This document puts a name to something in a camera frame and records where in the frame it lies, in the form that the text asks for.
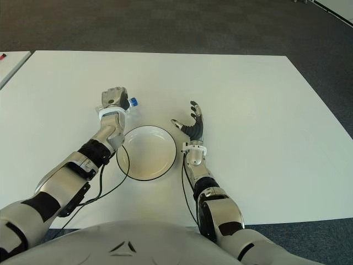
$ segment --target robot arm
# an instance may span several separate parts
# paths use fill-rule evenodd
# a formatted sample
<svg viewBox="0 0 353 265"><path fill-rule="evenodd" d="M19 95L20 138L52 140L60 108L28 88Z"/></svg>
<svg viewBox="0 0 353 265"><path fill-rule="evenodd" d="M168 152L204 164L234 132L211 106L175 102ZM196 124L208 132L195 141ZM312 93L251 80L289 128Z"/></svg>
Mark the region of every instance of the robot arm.
<svg viewBox="0 0 353 265"><path fill-rule="evenodd" d="M202 112L196 102L191 101L191 105L193 126L177 120L171 122L190 137L190 142L183 144L184 165L194 192L200 233L244 265L320 264L292 255L262 234L244 228L238 205L219 187L206 167Z"/></svg>
<svg viewBox="0 0 353 265"><path fill-rule="evenodd" d="M130 107L126 89L111 88L101 101L100 130L50 171L33 197L0 210L0 261L37 245L57 216L73 212L88 182L124 143L125 111Z"/></svg>

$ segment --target gray carpet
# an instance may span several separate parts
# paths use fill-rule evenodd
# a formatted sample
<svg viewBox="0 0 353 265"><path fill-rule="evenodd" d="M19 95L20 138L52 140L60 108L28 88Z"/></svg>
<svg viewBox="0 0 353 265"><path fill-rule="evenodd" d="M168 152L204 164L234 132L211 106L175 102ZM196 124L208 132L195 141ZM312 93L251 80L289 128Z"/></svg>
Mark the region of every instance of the gray carpet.
<svg viewBox="0 0 353 265"><path fill-rule="evenodd" d="M291 0L0 0L0 3L0 50L3 51L286 55L353 137L353 29L312 3L305 5ZM353 264L353 219L250 227L294 254L325 264Z"/></svg>

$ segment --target white bowl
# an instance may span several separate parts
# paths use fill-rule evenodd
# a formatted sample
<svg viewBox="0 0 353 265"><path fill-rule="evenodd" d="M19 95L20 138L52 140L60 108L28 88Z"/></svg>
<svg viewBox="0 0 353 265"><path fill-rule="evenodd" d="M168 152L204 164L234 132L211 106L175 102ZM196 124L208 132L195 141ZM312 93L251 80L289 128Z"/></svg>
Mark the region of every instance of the white bowl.
<svg viewBox="0 0 353 265"><path fill-rule="evenodd" d="M130 158L128 176L150 181L165 174L177 156L177 147L169 132L156 126L141 126L125 135L124 146ZM126 174L129 162L123 148L117 151L117 162Z"/></svg>

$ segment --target white tabletop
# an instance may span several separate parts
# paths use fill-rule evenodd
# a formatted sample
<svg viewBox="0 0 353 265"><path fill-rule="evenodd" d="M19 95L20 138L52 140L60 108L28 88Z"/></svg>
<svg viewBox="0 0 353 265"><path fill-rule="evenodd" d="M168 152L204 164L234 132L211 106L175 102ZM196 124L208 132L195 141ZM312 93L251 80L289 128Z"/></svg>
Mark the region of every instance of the white tabletop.
<svg viewBox="0 0 353 265"><path fill-rule="evenodd" d="M6 54L6 57L0 60L0 89L31 55L29 51L0 51L2 54Z"/></svg>
<svg viewBox="0 0 353 265"><path fill-rule="evenodd" d="M169 121L191 122L191 99L204 113L208 167L247 224L353 217L352 139L288 58L244 55L35 52L0 92L0 208L30 197L95 134L101 92L115 86L140 103L125 131L160 126L178 156L164 176L128 179L68 227L126 219L195 225L180 183L187 138ZM121 179L113 160L104 190ZM98 177L91 184L86 198L97 194Z"/></svg>

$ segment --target black cable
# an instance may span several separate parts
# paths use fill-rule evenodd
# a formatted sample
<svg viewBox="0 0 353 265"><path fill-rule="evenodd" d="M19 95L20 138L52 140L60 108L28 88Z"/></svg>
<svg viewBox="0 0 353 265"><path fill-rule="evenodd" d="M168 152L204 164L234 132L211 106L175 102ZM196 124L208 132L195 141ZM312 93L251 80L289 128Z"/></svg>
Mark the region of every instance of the black cable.
<svg viewBox="0 0 353 265"><path fill-rule="evenodd" d="M129 157L129 154L127 153L127 150L126 150L126 148L125 148L124 145L122 145L122 148L124 148L124 150L125 150L125 152L126 152L127 163L128 163L128 167L127 167L127 172L126 172L126 174L125 174L125 178L124 178L118 185L116 185L113 189L111 189L111 190L108 191L107 193L103 194L103 195L100 196L98 199L101 199L101 198L103 198L104 196L107 196L107 195L108 195L109 193L111 193L112 191L118 189L118 187L119 187L120 185L122 185L122 183L126 180L127 176L129 175L129 171L130 171L130 157Z"/></svg>
<svg viewBox="0 0 353 265"><path fill-rule="evenodd" d="M60 228L59 232L56 233L55 236L53 236L53 238L52 238L51 240L53 240L55 237L57 237L57 235L60 234L60 232L61 232L62 230L64 230L64 228L68 225L68 223L71 222L71 220L77 215L77 213L78 213L83 207L85 207L85 206L86 206L86 204L83 205L83 206L81 206L81 207L77 210L77 212L74 213L74 214L72 215L72 217L66 222L66 224L64 224L64 226L63 226L62 228Z"/></svg>
<svg viewBox="0 0 353 265"><path fill-rule="evenodd" d="M190 209L190 206L189 206L189 203L188 203L188 199L186 197L186 192L185 192L185 187L184 187L184 170L185 170L185 155L183 157L183 165L181 166L181 185L183 186L183 192L184 192L184 198L185 198L185 201L186 201L186 206L188 207L189 209L189 212L192 216L192 218L194 219L195 223L197 224L197 226L199 225L194 217L194 215L192 214L192 211Z"/></svg>
<svg viewBox="0 0 353 265"><path fill-rule="evenodd" d="M188 172L186 171L186 168L185 168L185 158L186 158L186 155L184 155L184 158L183 158L183 167L184 167L184 171L185 171L185 174L186 174L186 178L188 179L188 182L189 182L190 188L191 188L191 189L192 189L192 191L194 192L194 187L191 185L191 181L190 181L190 178L189 178Z"/></svg>
<svg viewBox="0 0 353 265"><path fill-rule="evenodd" d="M77 215L77 213L83 208L85 207L86 205L92 203L92 202L95 202L97 200L99 200L100 198L103 198L104 196L107 196L109 193L111 193L112 191L114 191L115 189L117 189L120 185L122 185L122 183L126 180L127 176L129 175L129 171L130 171L130 157L129 157L129 154L127 153L127 150L125 148L124 145L122 145L122 148L124 148L125 152L126 152L126 156L127 156L127 161L128 161L128 167L127 167L127 172L125 174L125 177L124 179L117 185L115 186L112 190L108 191L107 193L105 193L104 195L100 196L101 193L102 193L102 190L103 190L103 170L104 170L104 167L105 165L103 165L101 167L101 170L100 170L100 175L99 175L99 193L98 193L98 196L96 196L95 198L93 199L89 199L87 200L85 203L82 203L82 204L78 204L77 206L81 206L76 213L74 213L74 215L72 215L72 217L66 222L66 224L64 224L64 226L62 228L60 228L59 232L55 234L55 236L53 236L53 238L51 240L53 240L55 237L57 237L57 235L68 225L69 222L71 222L71 220Z"/></svg>
<svg viewBox="0 0 353 265"><path fill-rule="evenodd" d="M95 198L93 198L93 199L89 199L89 200L87 200L84 203L78 204L77 206L85 206L85 205L90 204L92 202L95 202L96 200L99 199L99 196L101 195L101 193L103 191L103 171L104 171L104 167L105 167L105 165L102 165L102 167L100 169L100 174L99 174L99 193L98 193L98 195Z"/></svg>

